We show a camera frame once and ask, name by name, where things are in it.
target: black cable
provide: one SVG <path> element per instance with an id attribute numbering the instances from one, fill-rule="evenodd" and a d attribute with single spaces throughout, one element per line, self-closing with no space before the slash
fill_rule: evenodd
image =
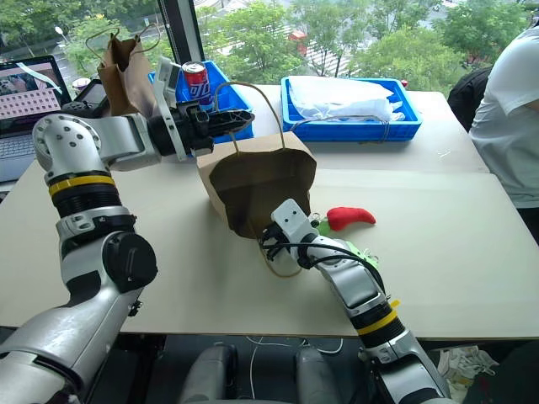
<path id="1" fill-rule="evenodd" d="M 361 263 L 371 273 L 372 277 L 375 279 L 375 281 L 380 286 L 380 289 L 382 289 L 382 291 L 384 293 L 386 293 L 386 289 L 384 287 L 382 277 L 381 277 L 380 273 L 378 272 L 378 270 L 371 263 L 369 263 L 368 261 L 366 261 L 363 258 L 358 257 L 357 255 L 355 255 L 350 250 L 347 250 L 347 249 L 341 248 L 341 247 L 332 246 L 330 244 L 321 244 L 321 243 L 317 243 L 317 242 L 277 242 L 276 244 L 271 244 L 271 245 L 260 244 L 260 248 L 262 248 L 263 250 L 270 250 L 270 249 L 276 248 L 276 247 L 319 247 L 319 248 L 326 248 L 328 250 L 334 250 L 334 251 L 338 251 L 340 253 L 344 253 L 344 254 L 346 254 L 346 256 L 343 256 L 343 255 L 328 256 L 328 257 L 320 258 L 320 259 L 318 259 L 316 261 L 313 261 L 313 263 L 311 263 L 311 264 L 312 264 L 312 266 L 314 266 L 317 263 L 323 263 L 324 261 L 329 261 L 329 260 L 336 259 L 336 258 L 339 258 L 339 259 L 351 259 L 353 261 Z"/>

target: red pepper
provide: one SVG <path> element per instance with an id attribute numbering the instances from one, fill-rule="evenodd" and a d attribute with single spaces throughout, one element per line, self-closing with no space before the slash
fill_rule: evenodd
<path id="1" fill-rule="evenodd" d="M 328 223 L 331 230 L 343 230 L 350 223 L 363 221 L 374 225 L 376 219 L 365 209 L 361 208 L 333 208 L 327 214 Z"/>

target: laptop screen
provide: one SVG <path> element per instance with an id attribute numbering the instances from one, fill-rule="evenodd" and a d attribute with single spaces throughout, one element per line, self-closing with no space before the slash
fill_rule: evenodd
<path id="1" fill-rule="evenodd" d="M 0 137 L 31 130 L 69 101 L 52 56 L 0 65 Z"/>

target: soda can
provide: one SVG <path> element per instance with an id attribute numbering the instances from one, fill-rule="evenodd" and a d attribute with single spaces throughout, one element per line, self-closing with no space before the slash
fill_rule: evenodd
<path id="1" fill-rule="evenodd" d="M 213 97 L 210 90 L 210 78 L 204 63 L 188 61 L 182 66 L 185 81 L 189 88 L 189 96 L 199 102 L 200 109 L 204 111 L 213 109 Z"/>

